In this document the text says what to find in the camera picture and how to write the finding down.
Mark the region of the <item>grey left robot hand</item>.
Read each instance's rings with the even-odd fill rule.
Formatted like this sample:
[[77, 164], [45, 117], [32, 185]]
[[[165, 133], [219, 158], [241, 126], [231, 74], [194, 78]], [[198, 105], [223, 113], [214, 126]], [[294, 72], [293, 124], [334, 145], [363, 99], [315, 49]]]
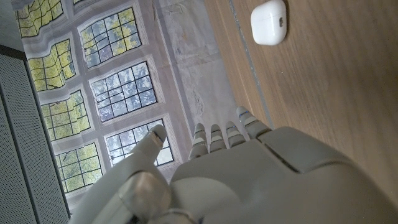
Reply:
[[271, 129], [245, 107], [222, 131], [197, 124], [188, 161], [166, 180], [154, 162], [165, 128], [84, 195], [71, 223], [396, 223], [397, 206], [350, 158], [290, 127]]

